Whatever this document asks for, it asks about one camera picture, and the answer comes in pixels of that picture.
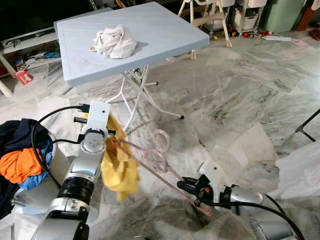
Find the tile floor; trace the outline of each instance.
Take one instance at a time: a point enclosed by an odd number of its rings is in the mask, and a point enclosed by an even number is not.
[[[201,162],[215,159],[222,165],[229,164],[224,166],[225,171],[236,176],[236,183],[263,192],[274,190],[279,171],[275,161],[310,142],[294,132],[320,102],[320,43],[306,32],[285,35],[302,39],[308,46],[233,38],[233,47],[226,48],[221,39],[197,50],[195,61],[184,54],[153,66],[148,81],[158,81],[159,85],[148,88],[151,95],[161,107],[184,114],[185,119],[160,115],[142,102],[127,138],[152,147],[153,130],[163,129],[172,139],[168,161],[181,175],[195,177]],[[3,81],[14,89],[14,96],[8,99],[0,95],[0,124],[39,119],[66,105],[106,100],[121,84],[121,78],[114,76],[70,89],[63,80],[60,63],[30,72],[35,80],[26,86],[9,78]],[[124,92],[129,98],[135,95],[129,86]],[[113,103],[112,112],[122,124],[129,118],[123,102]],[[58,137],[76,139],[80,126],[72,122],[74,114],[61,113],[45,126]],[[320,138],[320,118],[314,119],[307,130]],[[77,153],[76,146],[62,143],[59,147],[66,155]],[[98,182],[92,204],[100,214],[91,224],[91,240],[139,239],[135,236],[151,240],[255,239],[250,228],[229,212],[204,216],[146,170],[141,168],[139,172],[141,191],[124,203],[118,203],[115,193]],[[164,177],[175,181],[172,175]],[[320,239],[318,197],[280,203],[305,239]]]

